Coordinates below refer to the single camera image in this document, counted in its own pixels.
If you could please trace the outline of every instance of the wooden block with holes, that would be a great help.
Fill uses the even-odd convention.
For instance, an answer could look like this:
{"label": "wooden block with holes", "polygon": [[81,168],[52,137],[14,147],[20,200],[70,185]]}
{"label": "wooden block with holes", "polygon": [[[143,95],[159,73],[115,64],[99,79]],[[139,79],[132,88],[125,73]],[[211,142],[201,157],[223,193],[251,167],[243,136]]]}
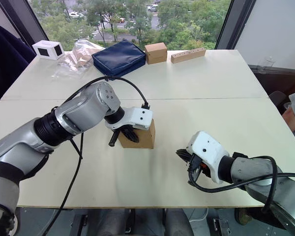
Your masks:
{"label": "wooden block with holes", "polygon": [[203,57],[206,54],[205,48],[196,48],[186,52],[173,54],[171,61],[172,63],[182,62],[184,60],[190,60],[193,58]]}
{"label": "wooden block with holes", "polygon": [[148,130],[141,130],[141,129],[135,129],[135,134],[139,138],[138,143],[134,143],[130,140],[128,140],[123,133],[120,133],[118,136],[118,139],[121,143],[121,146],[123,148],[154,148],[154,142],[155,142],[155,126],[154,126],[154,120],[152,119],[151,125]]}

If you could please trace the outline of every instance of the black cable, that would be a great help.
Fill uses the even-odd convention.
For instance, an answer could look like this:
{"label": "black cable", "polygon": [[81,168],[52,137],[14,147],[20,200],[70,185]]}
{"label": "black cable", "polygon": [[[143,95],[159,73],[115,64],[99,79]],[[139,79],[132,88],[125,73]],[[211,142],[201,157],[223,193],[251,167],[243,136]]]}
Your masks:
{"label": "black cable", "polygon": [[103,77],[99,77],[99,78],[97,78],[97,79],[95,79],[95,80],[92,80],[92,81],[88,82],[87,84],[83,85],[81,88],[79,88],[79,89],[78,89],[75,93],[73,93],[70,97],[68,97],[68,99],[66,99],[64,103],[66,103],[66,102],[70,101],[71,99],[73,99],[76,95],[78,95],[80,92],[82,92],[84,89],[86,89],[88,86],[94,84],[95,82],[98,82],[98,81],[100,81],[100,80],[106,80],[106,81],[108,81],[109,79],[122,80],[122,81],[125,81],[125,82],[127,82],[128,84],[132,85],[132,86],[138,91],[138,93],[140,94],[140,96],[142,97],[142,99],[143,99],[145,105],[148,105],[148,102],[147,102],[146,98],[144,97],[144,95],[142,94],[142,92],[138,89],[138,87],[136,87],[136,86],[134,85],[134,83],[132,83],[131,81],[126,80],[126,79],[124,79],[124,78],[122,78],[122,77],[118,77],[118,76],[103,76]]}
{"label": "black cable", "polygon": [[254,158],[261,158],[261,159],[267,159],[267,160],[270,160],[271,163],[272,163],[272,182],[271,182],[271,187],[270,187],[270,191],[269,191],[269,194],[267,196],[267,199],[265,201],[265,205],[264,207],[261,209],[261,212],[262,213],[266,213],[269,209],[270,209],[270,205],[273,201],[273,198],[274,198],[274,194],[275,194],[275,190],[276,190],[276,183],[277,183],[277,165],[276,165],[276,162],[274,160],[273,157],[270,157],[270,156],[258,156],[258,157],[253,157],[252,159]]}
{"label": "black cable", "polygon": [[71,191],[71,188],[72,188],[72,185],[73,185],[73,183],[74,183],[74,181],[75,181],[75,178],[76,178],[76,176],[77,176],[77,174],[78,174],[78,172],[79,172],[80,165],[81,165],[81,161],[82,161],[82,159],[83,159],[83,157],[82,157],[82,151],[83,151],[83,137],[84,137],[84,133],[81,133],[80,150],[79,150],[78,146],[76,145],[76,143],[73,141],[73,139],[70,139],[71,144],[73,145],[74,149],[75,149],[75,150],[77,151],[77,153],[79,154],[79,162],[78,162],[78,166],[77,166],[77,169],[75,170],[74,176],[73,176],[72,181],[71,181],[71,183],[70,183],[70,185],[69,185],[69,187],[68,187],[68,190],[67,190],[67,192],[66,192],[66,194],[65,194],[65,196],[64,196],[64,199],[63,199],[63,201],[62,201],[62,203],[61,203],[61,206],[59,207],[59,209],[58,209],[57,213],[55,214],[53,220],[50,222],[50,224],[48,225],[48,227],[47,227],[46,230],[44,231],[43,236],[47,235],[47,233],[49,232],[49,230],[50,230],[51,227],[53,226],[54,222],[57,220],[58,216],[60,215],[60,213],[61,213],[61,211],[62,211],[62,209],[63,209],[63,207],[64,207],[64,204],[65,204],[65,202],[67,201],[67,198],[68,198],[68,196],[69,196],[69,193],[70,193],[70,191]]}
{"label": "black cable", "polygon": [[[264,175],[264,176],[258,176],[258,177],[254,177],[239,183],[233,183],[227,186],[223,186],[223,187],[219,187],[219,188],[203,188],[201,186],[199,186],[193,179],[192,177],[192,173],[189,172],[189,180],[192,183],[193,186],[195,186],[196,188],[198,188],[199,190],[206,192],[206,193],[218,193],[218,192],[222,192],[222,191],[226,191],[226,190],[231,190],[234,188],[238,188],[241,186],[244,186],[246,184],[250,184],[250,183],[254,183],[263,179],[268,179],[268,178],[272,178],[273,174],[270,175]],[[295,177],[295,173],[278,173],[277,177]]]}

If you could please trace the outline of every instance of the floor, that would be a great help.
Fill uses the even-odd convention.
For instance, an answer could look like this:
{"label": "floor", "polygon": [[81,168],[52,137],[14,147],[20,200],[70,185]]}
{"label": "floor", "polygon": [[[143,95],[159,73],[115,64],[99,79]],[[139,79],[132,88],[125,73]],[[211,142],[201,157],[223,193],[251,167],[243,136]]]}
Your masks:
{"label": "floor", "polygon": [[[40,236],[45,229],[46,224],[51,217],[56,213],[53,209],[45,208],[19,208],[18,214],[20,216],[19,229],[16,236]],[[98,214],[98,220],[103,215],[100,209],[94,210]],[[206,213],[206,208],[186,208],[184,209],[189,220],[201,219]],[[64,210],[58,217],[57,221],[49,231],[49,236],[69,236],[71,231],[71,224],[75,214],[86,214],[87,209],[72,209]],[[263,222],[253,220],[246,226],[238,224],[234,219],[233,208],[223,208],[218,210],[221,219],[227,219],[230,228],[231,236],[290,236],[290,234],[282,229],[267,225]],[[90,236],[87,234],[88,225],[83,227],[82,236]],[[206,220],[191,222],[195,236],[209,236],[209,228]],[[164,235],[164,227],[162,225],[162,209],[136,209],[136,224],[133,231],[134,234],[143,235]]]}

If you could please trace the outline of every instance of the plastic bag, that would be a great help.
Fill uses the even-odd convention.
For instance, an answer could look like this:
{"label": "plastic bag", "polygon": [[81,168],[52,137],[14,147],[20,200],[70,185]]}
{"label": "plastic bag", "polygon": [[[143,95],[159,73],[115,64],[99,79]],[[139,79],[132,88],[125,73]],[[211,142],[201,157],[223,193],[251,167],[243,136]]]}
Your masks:
{"label": "plastic bag", "polygon": [[105,48],[91,43],[87,39],[80,39],[75,42],[72,51],[65,52],[65,55],[59,58],[58,64],[81,74],[93,64],[92,54],[103,49]]}

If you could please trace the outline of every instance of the white table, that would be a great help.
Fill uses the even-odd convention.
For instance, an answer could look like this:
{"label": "white table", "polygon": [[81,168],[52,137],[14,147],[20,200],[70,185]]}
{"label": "white table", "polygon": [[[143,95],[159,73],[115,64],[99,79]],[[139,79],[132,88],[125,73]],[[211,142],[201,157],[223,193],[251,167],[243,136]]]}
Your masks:
{"label": "white table", "polygon": [[[127,74],[147,99],[256,98],[266,92],[237,50],[207,50],[205,57],[172,64],[145,65]],[[57,62],[35,58],[2,100],[63,99],[81,85],[103,76],[92,66],[83,76],[63,71]],[[111,85],[120,99],[140,99],[138,93],[122,81]]]}
{"label": "white table", "polygon": [[[230,68],[233,75],[225,72]],[[43,116],[99,76],[91,68],[81,78],[51,81],[54,69],[54,62],[35,59],[5,94],[0,101],[0,138],[33,117]],[[163,76],[148,76],[154,69]],[[112,132],[104,122],[99,123],[85,133],[84,159],[66,207],[261,206],[239,189],[208,194],[187,183],[187,167],[175,151],[186,147],[198,130],[211,134],[229,153],[270,155],[283,171],[295,172],[295,137],[237,51],[208,51],[205,59],[189,63],[146,65],[141,77],[139,70],[125,77],[140,87],[154,112],[155,148],[123,149],[119,142],[109,147]],[[185,70],[183,78],[177,76],[180,70]],[[198,77],[189,77],[188,71]],[[141,105],[142,100],[136,100],[139,96],[127,84],[111,84],[122,106]],[[59,207],[77,161],[70,143],[63,143],[35,177],[20,183],[18,205]],[[198,183],[217,186],[205,176]]]}

